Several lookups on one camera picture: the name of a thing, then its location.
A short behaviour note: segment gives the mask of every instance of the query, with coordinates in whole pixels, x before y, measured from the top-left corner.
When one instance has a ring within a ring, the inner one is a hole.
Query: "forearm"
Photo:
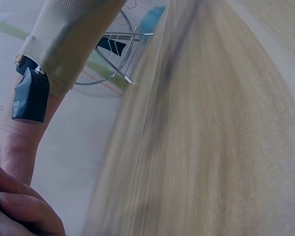
[[[15,82],[13,83],[13,87],[18,84],[21,79],[22,75],[17,74]],[[0,126],[10,129],[11,132],[14,132],[14,134],[17,133],[17,135],[22,137],[22,139],[26,140],[27,144],[25,145],[27,146],[27,148],[37,149],[41,138],[43,137],[53,115],[55,114],[63,98],[55,97],[52,94],[49,94],[45,123],[42,125],[34,125],[17,122],[11,119],[13,97],[14,91],[12,90],[7,108],[5,109],[5,113],[0,119]]]

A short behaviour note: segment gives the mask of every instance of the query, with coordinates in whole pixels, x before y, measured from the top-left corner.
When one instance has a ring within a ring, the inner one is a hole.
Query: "wrist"
[[[22,148],[37,150],[45,129],[41,125],[20,123],[12,120],[6,113],[0,119],[0,130],[6,133],[10,140],[22,140]]]

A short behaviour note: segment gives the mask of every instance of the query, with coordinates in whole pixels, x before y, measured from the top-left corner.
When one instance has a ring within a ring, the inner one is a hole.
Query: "skin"
[[[0,207],[0,236],[65,236],[62,221],[51,206],[1,167]]]
[[[21,78],[20,75],[16,77],[11,89],[20,82]],[[0,236],[64,236],[61,220],[58,219],[52,208],[29,187],[39,142],[62,98],[50,94],[45,124],[31,125],[11,119],[13,97],[14,92],[11,93],[8,109],[0,119],[0,191],[3,192],[0,193],[0,206],[6,211],[5,214],[0,211]],[[15,199],[26,202],[26,204],[18,205],[18,207],[11,207],[11,204],[7,204],[9,200]],[[48,221],[47,225],[37,225],[37,221],[40,222],[46,217],[44,215],[47,214],[46,212],[49,214],[47,218],[56,220]],[[45,231],[38,230],[39,233],[33,234],[7,215],[16,220],[30,222],[36,229],[44,228]],[[50,231],[49,229],[51,231],[57,229],[56,234],[46,234]]]

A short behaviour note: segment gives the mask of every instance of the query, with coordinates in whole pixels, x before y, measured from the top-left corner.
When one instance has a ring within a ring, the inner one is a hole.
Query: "wood grain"
[[[259,37],[224,0],[170,1],[84,236],[295,236],[295,92]]]

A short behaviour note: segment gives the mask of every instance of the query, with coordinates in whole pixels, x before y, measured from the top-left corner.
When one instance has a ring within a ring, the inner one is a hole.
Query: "metal wire rack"
[[[140,56],[145,43],[154,33],[139,33],[138,28],[132,30],[126,15],[121,12],[122,17],[128,24],[129,32],[106,32],[95,48],[98,55],[111,68],[111,74],[98,81],[89,83],[76,82],[77,85],[96,85],[116,76],[122,77],[129,84],[132,83],[131,72],[134,62]]]

